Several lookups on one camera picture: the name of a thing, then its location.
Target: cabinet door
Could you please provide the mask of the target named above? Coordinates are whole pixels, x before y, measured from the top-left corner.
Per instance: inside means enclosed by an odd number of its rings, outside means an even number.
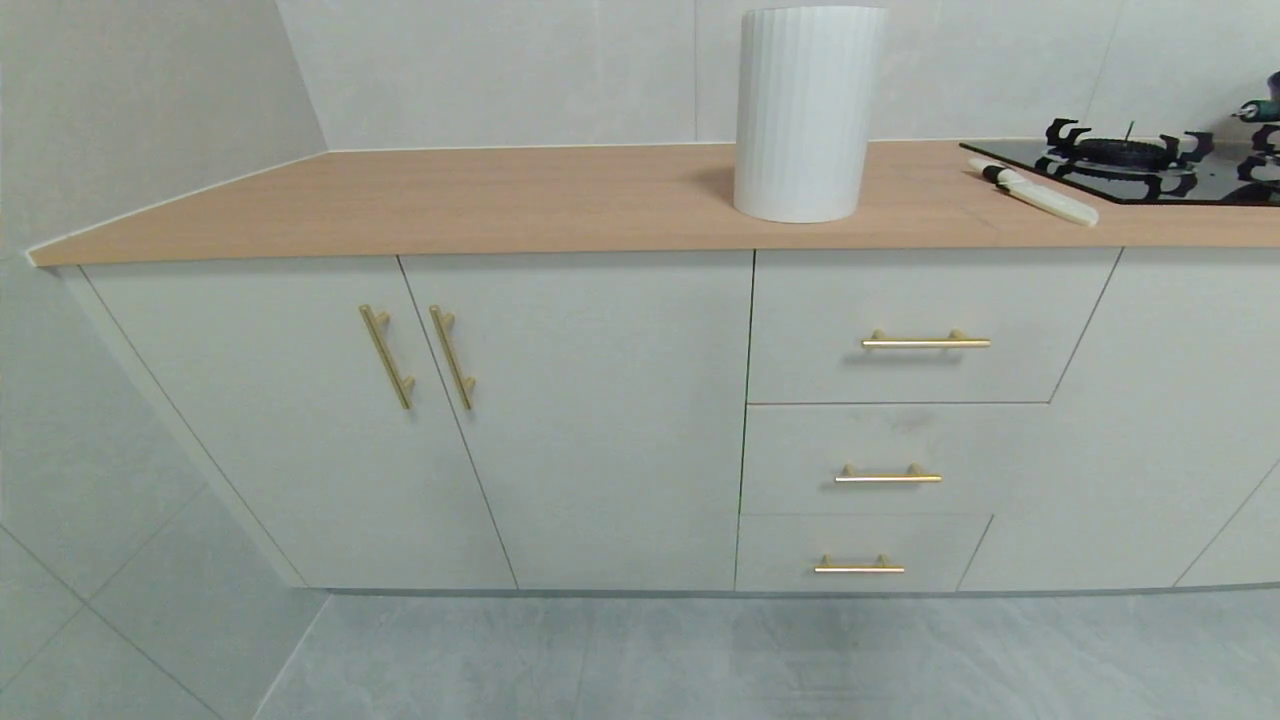
[[[511,588],[396,258],[86,268],[310,585]],[[404,410],[358,313],[390,314]]]
[[[961,589],[1172,585],[1275,462],[1277,277],[1276,250],[1126,249]]]
[[[402,261],[521,588],[732,589],[750,252]]]

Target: wall tile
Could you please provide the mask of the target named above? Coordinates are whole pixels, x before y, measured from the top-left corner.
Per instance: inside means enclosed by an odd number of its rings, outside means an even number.
[[[0,694],[0,719],[37,717],[218,720],[87,609]]]
[[[1110,135],[1133,120],[1146,137],[1206,128],[1248,137],[1257,126],[1230,114],[1267,96],[1277,37],[1274,0],[1128,0],[1088,124]]]
[[[324,149],[270,0],[14,3],[0,47],[19,250]]]
[[[334,149],[694,140],[690,0],[280,0]]]
[[[810,0],[698,0],[698,140],[731,141],[742,13]],[[1116,0],[874,0],[890,8],[876,138],[1039,136],[1082,115]]]
[[[0,519],[90,597],[204,480],[61,282],[17,263],[6,283]]]
[[[79,609],[67,585],[0,528],[0,688]]]
[[[284,587],[202,492],[91,605],[223,717],[250,717],[324,605]]]

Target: gold handle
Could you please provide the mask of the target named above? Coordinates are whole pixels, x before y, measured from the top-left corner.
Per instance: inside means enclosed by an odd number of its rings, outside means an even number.
[[[412,404],[408,401],[408,393],[413,389],[413,375],[401,379],[399,370],[396,368],[396,359],[392,357],[390,350],[387,348],[387,338],[383,337],[383,328],[387,323],[392,322],[390,313],[374,314],[374,309],[369,305],[360,306],[360,316],[365,319],[365,327],[369,328],[369,337],[374,340],[374,347],[378,348],[378,356],[383,359],[383,368],[387,368],[387,377],[392,380],[392,387],[396,388],[396,397],[401,401],[401,407],[408,410]]]
[[[991,347],[991,341],[984,337],[969,337],[960,331],[951,331],[947,337],[887,337],[882,331],[876,331],[872,337],[863,341],[863,347],[868,350],[965,350]]]
[[[440,336],[440,345],[444,346],[444,359],[449,361],[449,372],[453,380],[458,383],[458,395],[462,397],[462,406],[471,410],[471,392],[476,387],[476,379],[463,377],[458,369],[458,356],[453,351],[453,338],[449,332],[453,329],[453,313],[444,313],[439,305],[431,305],[431,322],[435,323],[435,332]]]
[[[837,483],[941,483],[942,475],[925,473],[919,462],[911,462],[906,468],[905,475],[869,475],[858,473],[852,465],[845,465],[844,471],[836,475]]]
[[[888,556],[881,555],[874,565],[832,565],[831,556],[823,555],[822,564],[814,566],[814,573],[854,573],[864,575],[900,575],[906,573],[901,565],[890,565]]]

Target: black glass cooktop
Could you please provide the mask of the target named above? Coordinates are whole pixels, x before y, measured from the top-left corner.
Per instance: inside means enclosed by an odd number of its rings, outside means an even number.
[[[1253,143],[1216,145],[1211,133],[1158,140],[1087,137],[1059,119],[1041,140],[982,140],[961,147],[1132,205],[1280,205],[1280,126]]]

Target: ribbed white vase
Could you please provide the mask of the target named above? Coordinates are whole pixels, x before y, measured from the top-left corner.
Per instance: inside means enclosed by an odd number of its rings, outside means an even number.
[[[780,223],[858,209],[888,12],[828,6],[742,18],[733,205]]]

